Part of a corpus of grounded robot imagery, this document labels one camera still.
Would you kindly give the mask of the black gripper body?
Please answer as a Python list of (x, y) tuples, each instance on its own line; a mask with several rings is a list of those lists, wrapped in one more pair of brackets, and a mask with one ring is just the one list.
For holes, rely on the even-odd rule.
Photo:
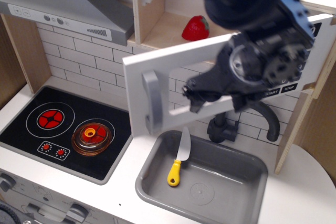
[(299, 65), (313, 46), (312, 24), (301, 0), (204, 0), (210, 19), (236, 29), (208, 72), (189, 79), (183, 88), (208, 94), (207, 102), (224, 95), (262, 94), (296, 79)]

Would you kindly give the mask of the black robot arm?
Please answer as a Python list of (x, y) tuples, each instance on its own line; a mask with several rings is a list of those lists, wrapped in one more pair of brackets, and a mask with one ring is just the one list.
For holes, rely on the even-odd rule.
[(183, 89), (190, 110), (222, 96), (236, 111), (253, 106), (265, 93), (296, 81), (313, 46), (312, 24), (300, 0), (204, 0), (208, 17), (237, 30), (219, 52), (215, 66), (189, 79)]

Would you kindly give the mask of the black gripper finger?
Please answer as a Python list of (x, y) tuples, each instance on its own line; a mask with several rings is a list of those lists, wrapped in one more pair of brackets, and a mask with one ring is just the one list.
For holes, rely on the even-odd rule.
[(191, 94), (189, 95), (190, 100), (190, 111), (193, 113), (198, 113), (203, 107), (204, 103), (208, 101), (208, 94)]
[(246, 109), (257, 108), (263, 98), (262, 94), (242, 94), (232, 95), (232, 103), (234, 111), (243, 111)]

